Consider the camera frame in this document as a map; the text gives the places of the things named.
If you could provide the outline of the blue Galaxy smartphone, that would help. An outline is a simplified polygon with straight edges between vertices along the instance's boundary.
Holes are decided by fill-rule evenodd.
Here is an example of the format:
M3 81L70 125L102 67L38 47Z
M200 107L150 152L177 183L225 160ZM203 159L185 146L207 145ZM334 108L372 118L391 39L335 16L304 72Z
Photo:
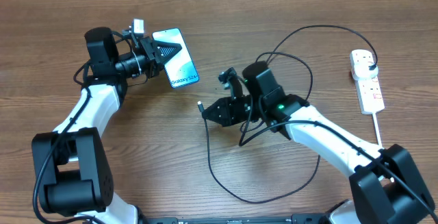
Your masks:
M198 71L179 28L153 32L155 40L180 44L182 49L164 66L172 88L194 84L200 80Z

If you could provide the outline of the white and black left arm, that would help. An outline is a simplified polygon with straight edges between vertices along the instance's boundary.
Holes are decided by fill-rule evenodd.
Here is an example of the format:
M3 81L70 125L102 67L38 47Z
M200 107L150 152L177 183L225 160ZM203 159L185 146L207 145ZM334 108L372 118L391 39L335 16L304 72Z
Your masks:
M184 86L192 59L179 29L146 36L143 26L123 32L96 27L85 34L89 60L74 74L81 96L53 131L34 136L37 219L60 214L63 223L145 223L139 207L119 197L107 161L103 132L123 104L128 79L164 71L172 87Z

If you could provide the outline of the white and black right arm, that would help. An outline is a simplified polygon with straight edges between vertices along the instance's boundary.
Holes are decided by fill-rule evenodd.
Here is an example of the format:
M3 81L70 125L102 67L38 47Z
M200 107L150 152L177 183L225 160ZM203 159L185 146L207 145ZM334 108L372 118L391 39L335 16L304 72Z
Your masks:
M352 199L324 214L320 223L419 223L437 218L435 202L411 154L400 145L385 149L362 140L325 118L306 99L285 94L266 62L233 68L218 77L229 97L208 108L202 118L223 127L262 120L332 164L349 181Z

